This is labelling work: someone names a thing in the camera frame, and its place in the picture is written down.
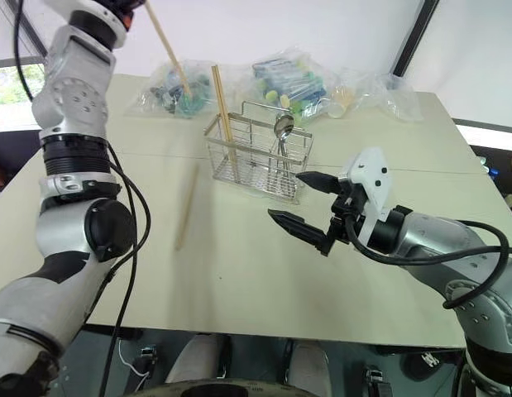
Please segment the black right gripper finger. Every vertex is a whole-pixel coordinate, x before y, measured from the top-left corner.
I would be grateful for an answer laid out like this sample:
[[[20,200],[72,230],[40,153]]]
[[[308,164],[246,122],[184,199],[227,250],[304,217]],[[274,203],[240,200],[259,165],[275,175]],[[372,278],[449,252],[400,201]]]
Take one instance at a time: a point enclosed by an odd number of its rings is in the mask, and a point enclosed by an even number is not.
[[[270,217],[291,236],[314,246],[323,256],[327,256],[333,244],[323,230],[305,222],[302,217],[290,212],[268,209]]]
[[[336,176],[325,174],[319,171],[305,171],[295,176],[310,188],[325,194],[340,194],[342,186]]]

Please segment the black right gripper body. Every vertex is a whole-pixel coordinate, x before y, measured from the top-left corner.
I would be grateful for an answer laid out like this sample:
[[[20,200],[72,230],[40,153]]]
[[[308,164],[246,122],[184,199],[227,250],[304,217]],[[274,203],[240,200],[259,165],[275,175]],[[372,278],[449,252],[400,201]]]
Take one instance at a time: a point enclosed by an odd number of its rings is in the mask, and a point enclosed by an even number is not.
[[[336,176],[329,176],[329,192],[337,195],[331,207],[333,216],[328,229],[328,247],[332,248],[335,241],[349,243],[347,218],[352,219],[352,229],[359,236],[365,218],[362,212],[366,192],[361,184],[353,184],[347,179],[340,181]]]

